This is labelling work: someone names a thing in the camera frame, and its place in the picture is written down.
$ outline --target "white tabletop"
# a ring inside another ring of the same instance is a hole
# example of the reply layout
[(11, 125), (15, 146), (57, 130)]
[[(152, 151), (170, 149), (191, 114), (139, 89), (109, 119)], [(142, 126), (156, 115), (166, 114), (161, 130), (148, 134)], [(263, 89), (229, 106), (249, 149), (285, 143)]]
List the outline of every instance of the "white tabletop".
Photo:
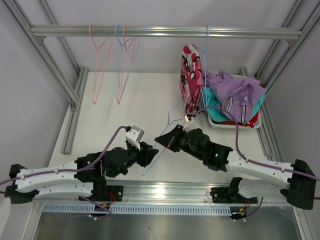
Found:
[[(102, 73), (97, 74), (97, 85)], [(89, 153), (101, 152), (119, 126), (135, 125), (144, 130), (142, 141), (154, 145), (154, 138), (165, 129), (168, 112), (175, 108), (170, 119), (180, 119), (184, 116), (183, 101), (179, 87), (180, 74), (176, 73), (131, 73), (120, 105), (117, 104), (118, 73), (105, 73), (104, 82), (97, 104), (93, 104), (95, 73), (90, 72), (78, 120), (72, 154), (63, 155), (61, 146), (69, 118), (66, 113), (60, 134), (58, 136), (49, 166), (58, 166), (75, 161)], [(212, 142), (235, 148), (234, 129), (212, 128), (208, 123), (207, 113), (196, 117), (197, 125)], [(168, 127), (172, 130), (176, 122)], [(126, 147), (125, 131), (122, 130), (112, 143), (115, 147)], [(244, 154), (266, 159), (255, 129), (241, 129), (239, 147)], [(157, 145), (159, 152), (163, 147)], [(117, 180), (157, 181), (157, 182), (189, 182), (189, 183), (229, 183), (233, 175), (229, 172), (212, 171), (202, 162), (184, 152), (165, 150), (162, 156), (142, 176), (143, 168), (135, 164), (127, 175), (119, 175)]]

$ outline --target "purple clothing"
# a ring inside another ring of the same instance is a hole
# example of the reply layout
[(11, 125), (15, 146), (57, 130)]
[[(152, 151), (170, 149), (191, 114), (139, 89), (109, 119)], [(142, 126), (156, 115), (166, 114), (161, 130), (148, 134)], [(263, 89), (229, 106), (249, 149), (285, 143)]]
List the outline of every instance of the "purple clothing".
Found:
[[(239, 123), (249, 123), (255, 104), (266, 92), (260, 81), (251, 77), (235, 79), (225, 70), (218, 75), (206, 71), (206, 85), (211, 88), (223, 109), (229, 111)], [(232, 117), (223, 112), (229, 119)]]

